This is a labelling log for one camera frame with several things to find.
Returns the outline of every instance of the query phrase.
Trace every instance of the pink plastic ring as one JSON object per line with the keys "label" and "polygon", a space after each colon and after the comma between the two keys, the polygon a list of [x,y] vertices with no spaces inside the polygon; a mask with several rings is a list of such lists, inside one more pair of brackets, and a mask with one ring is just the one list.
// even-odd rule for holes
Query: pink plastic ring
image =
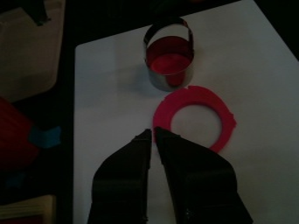
{"label": "pink plastic ring", "polygon": [[219,152],[230,140],[238,123],[223,100],[206,87],[188,86],[188,88],[182,88],[164,97],[153,114],[153,128],[162,127],[171,131],[175,113],[190,105],[207,106],[219,115],[222,132],[218,141],[210,147],[212,151]]}

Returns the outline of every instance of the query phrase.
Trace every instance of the white table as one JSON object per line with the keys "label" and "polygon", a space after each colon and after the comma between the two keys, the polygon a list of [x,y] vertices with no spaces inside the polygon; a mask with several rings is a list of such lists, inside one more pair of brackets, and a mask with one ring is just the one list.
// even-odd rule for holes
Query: white table
{"label": "white table", "polygon": [[[238,121],[219,153],[234,165],[238,192],[256,224],[299,223],[299,64],[251,0],[183,17],[195,37],[191,85],[212,90]],[[73,223],[87,223],[91,184],[104,159],[152,127],[168,95],[149,84],[143,58],[148,27],[76,49]],[[172,130],[210,146],[215,113],[190,106]],[[164,168],[153,144],[148,223],[175,223]]]}

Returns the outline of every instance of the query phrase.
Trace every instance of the dark floor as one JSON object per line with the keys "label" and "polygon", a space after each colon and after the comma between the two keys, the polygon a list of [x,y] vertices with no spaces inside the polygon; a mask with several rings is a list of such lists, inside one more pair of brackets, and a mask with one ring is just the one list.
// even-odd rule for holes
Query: dark floor
{"label": "dark floor", "polygon": [[[7,3],[1,11],[17,6]],[[166,15],[182,16],[234,0],[67,0],[64,35],[60,51],[60,71],[55,87],[13,105],[41,129],[61,128],[61,144],[44,150],[28,168],[31,180],[23,190],[3,192],[0,197],[17,199],[23,195],[55,193],[57,195],[57,223],[72,223],[72,157],[73,157],[73,74],[75,47],[91,40],[149,25]],[[272,26],[299,59],[298,8],[295,0],[256,0]]]}

